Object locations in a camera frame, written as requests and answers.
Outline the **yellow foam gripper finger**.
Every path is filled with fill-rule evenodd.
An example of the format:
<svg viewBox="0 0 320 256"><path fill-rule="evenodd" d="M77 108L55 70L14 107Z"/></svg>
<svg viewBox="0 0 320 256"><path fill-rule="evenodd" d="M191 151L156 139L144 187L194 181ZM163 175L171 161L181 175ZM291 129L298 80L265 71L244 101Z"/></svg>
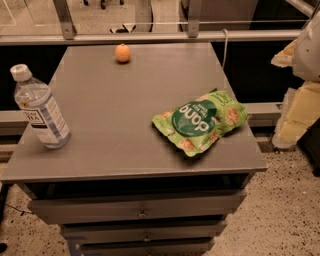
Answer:
<svg viewBox="0 0 320 256"><path fill-rule="evenodd" d="M283 50L278 52L272 58L271 64L281 68L291 67L296 42L297 40L293 40Z"/></svg>
<svg viewBox="0 0 320 256"><path fill-rule="evenodd" d="M272 144L289 149L320 118L320 83L306 81L298 89L289 88L284 96Z"/></svg>

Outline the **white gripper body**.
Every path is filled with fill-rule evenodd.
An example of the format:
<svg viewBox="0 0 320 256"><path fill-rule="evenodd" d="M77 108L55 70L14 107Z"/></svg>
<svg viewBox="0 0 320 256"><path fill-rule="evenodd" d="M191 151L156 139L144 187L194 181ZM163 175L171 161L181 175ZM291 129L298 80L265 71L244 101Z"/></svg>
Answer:
<svg viewBox="0 0 320 256"><path fill-rule="evenodd" d="M292 64L295 76L305 81L320 81L320 12L298 36Z"/></svg>

